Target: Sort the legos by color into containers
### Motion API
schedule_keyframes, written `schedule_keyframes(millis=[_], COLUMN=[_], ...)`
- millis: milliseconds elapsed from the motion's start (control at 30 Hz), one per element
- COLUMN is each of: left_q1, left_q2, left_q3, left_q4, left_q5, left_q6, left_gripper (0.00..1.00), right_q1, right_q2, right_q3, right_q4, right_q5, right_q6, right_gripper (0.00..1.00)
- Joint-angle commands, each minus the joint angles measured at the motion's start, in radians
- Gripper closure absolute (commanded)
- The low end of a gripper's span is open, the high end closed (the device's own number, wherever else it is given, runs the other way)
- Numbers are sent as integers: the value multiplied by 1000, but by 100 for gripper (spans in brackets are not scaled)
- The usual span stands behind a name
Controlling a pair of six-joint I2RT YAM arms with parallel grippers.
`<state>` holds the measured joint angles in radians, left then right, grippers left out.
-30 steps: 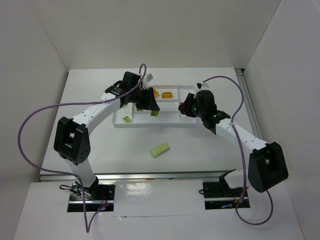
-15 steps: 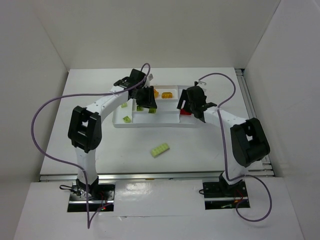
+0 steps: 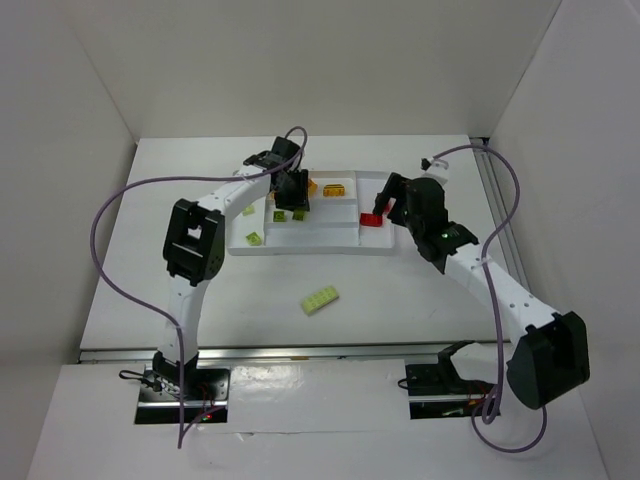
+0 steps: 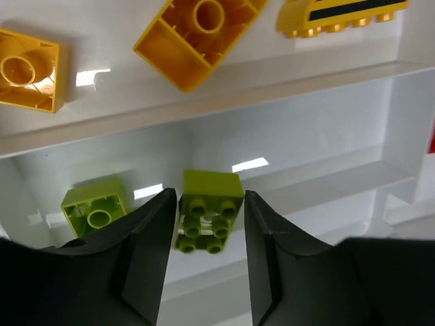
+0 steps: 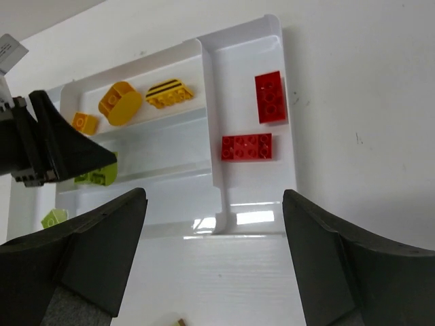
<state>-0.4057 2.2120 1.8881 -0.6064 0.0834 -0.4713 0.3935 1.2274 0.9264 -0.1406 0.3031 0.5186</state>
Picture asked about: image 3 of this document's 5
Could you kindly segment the red green lego cluster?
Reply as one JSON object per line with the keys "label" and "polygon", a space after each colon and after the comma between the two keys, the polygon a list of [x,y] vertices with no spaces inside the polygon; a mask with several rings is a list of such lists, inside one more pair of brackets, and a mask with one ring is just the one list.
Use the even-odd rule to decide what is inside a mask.
{"label": "red green lego cluster", "polygon": [[364,227],[380,228],[384,224],[384,218],[382,215],[362,212],[360,214],[359,223]]}

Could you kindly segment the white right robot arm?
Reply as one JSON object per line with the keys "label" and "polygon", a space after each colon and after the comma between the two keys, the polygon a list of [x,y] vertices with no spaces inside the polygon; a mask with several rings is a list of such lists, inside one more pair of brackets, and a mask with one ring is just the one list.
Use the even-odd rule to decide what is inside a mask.
{"label": "white right robot arm", "polygon": [[538,410],[590,379],[583,319],[540,301],[497,265],[485,244],[449,219],[437,180],[393,173],[373,212],[406,228],[424,260],[493,314],[497,370],[488,380],[495,397],[509,388],[524,406]]}

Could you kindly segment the orange printed lego brick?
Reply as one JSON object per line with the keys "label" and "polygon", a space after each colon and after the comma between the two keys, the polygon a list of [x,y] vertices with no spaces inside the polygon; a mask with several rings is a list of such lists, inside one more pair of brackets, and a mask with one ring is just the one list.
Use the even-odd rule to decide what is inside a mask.
{"label": "orange printed lego brick", "polygon": [[339,198],[346,195],[346,187],[343,184],[326,184],[323,187],[323,196],[325,198]]}

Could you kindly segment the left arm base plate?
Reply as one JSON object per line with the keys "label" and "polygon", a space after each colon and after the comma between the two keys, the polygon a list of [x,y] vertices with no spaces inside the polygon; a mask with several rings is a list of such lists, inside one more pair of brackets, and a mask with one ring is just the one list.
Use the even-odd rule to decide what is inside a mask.
{"label": "left arm base plate", "polygon": [[[179,389],[151,369],[141,373],[121,371],[120,376],[139,381],[134,423],[136,425],[167,425],[179,423]],[[185,418],[189,424],[198,415],[202,424],[226,423],[231,371],[228,368],[198,369],[184,395]]]}

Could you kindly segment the yellow lego brick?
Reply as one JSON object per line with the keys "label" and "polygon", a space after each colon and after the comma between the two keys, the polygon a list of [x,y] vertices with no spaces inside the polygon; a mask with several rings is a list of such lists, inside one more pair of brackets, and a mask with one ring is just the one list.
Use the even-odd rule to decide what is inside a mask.
{"label": "yellow lego brick", "polygon": [[318,185],[314,181],[309,179],[308,185],[307,185],[308,195],[313,196],[317,192],[317,189],[318,189]]}

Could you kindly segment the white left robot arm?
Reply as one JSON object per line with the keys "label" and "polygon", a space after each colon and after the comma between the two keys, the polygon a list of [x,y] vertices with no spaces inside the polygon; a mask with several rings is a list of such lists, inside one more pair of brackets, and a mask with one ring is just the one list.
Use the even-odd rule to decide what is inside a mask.
{"label": "white left robot arm", "polygon": [[170,277],[168,333],[152,369],[179,389],[186,391],[194,382],[204,296],[223,266],[226,226],[271,192],[285,200],[286,210],[307,208],[308,173],[299,168],[304,148],[287,135],[278,136],[270,149],[244,160],[214,192],[174,204],[162,251]]}

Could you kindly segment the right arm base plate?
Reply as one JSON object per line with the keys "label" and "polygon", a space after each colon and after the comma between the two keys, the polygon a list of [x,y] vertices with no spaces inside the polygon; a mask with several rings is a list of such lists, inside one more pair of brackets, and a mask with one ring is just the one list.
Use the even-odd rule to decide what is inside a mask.
{"label": "right arm base plate", "polygon": [[397,386],[408,394],[412,420],[470,417],[494,387],[493,384],[462,380],[436,364],[409,364]]}

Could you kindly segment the small light green lego brick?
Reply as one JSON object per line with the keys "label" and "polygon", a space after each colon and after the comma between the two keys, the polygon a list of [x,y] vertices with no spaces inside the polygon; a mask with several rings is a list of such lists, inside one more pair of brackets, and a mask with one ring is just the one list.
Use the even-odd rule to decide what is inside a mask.
{"label": "small light green lego brick", "polygon": [[262,237],[257,232],[251,232],[246,237],[246,242],[249,246],[257,247],[263,244]]}

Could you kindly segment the long light green lego brick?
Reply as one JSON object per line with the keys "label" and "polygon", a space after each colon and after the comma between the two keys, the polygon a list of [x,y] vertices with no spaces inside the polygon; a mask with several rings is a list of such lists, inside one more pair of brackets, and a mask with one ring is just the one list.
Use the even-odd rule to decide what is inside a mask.
{"label": "long light green lego brick", "polygon": [[326,306],[339,299],[339,293],[334,286],[324,287],[301,301],[301,309],[307,315],[314,315]]}

